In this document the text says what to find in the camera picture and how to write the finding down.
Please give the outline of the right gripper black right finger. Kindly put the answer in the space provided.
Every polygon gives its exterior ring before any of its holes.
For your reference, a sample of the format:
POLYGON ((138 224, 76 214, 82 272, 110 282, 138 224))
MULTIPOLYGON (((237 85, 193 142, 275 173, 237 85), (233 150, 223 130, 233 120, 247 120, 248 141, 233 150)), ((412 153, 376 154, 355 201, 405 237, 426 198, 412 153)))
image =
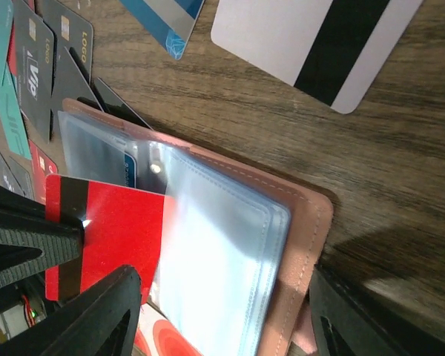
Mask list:
POLYGON ((316 265, 309 285, 319 355, 445 355, 445 342, 316 265))

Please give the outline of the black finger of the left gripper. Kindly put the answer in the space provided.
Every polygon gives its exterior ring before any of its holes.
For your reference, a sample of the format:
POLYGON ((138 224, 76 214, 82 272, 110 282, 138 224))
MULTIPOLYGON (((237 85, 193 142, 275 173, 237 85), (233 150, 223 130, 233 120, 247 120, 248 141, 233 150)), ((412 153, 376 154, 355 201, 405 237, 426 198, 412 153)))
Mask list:
POLYGON ((45 218, 45 207, 0 186, 0 289, 82 253, 82 223, 45 218))

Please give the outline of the red card black stripe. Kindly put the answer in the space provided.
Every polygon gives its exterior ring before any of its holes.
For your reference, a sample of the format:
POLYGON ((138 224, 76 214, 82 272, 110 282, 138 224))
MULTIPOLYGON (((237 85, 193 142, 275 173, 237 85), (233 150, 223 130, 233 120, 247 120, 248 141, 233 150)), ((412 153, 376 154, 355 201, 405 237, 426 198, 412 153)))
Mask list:
POLYGON ((51 174, 47 176, 45 216, 56 223, 81 223, 81 257, 45 272, 45 295, 68 300, 122 265, 140 276, 146 303, 159 262, 162 233, 175 199, 135 188, 51 174))

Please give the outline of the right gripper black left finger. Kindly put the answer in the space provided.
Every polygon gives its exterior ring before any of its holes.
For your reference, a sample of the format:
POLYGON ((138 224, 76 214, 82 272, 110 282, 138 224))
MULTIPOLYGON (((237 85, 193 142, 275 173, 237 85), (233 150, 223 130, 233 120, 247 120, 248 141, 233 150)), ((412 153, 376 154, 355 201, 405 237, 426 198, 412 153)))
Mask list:
POLYGON ((120 266, 42 322, 0 345, 0 355, 131 355, 142 295, 120 266))

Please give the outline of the blue card front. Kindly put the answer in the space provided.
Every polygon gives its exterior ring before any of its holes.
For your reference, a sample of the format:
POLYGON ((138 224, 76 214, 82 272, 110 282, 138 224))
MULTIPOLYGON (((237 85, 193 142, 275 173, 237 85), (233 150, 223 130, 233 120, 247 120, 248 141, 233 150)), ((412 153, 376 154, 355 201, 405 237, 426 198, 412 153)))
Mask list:
POLYGON ((124 153, 124 174, 125 185, 136 188, 137 164, 134 157, 128 153, 124 153))

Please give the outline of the pink leather card holder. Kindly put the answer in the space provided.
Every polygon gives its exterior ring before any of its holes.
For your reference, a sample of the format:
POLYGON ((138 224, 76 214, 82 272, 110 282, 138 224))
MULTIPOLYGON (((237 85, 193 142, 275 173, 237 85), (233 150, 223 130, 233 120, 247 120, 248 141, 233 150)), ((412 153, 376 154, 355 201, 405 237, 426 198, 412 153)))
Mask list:
POLYGON ((75 99, 62 122, 136 145, 144 187, 165 195, 151 296, 203 355, 285 355, 332 224, 310 188, 75 99))

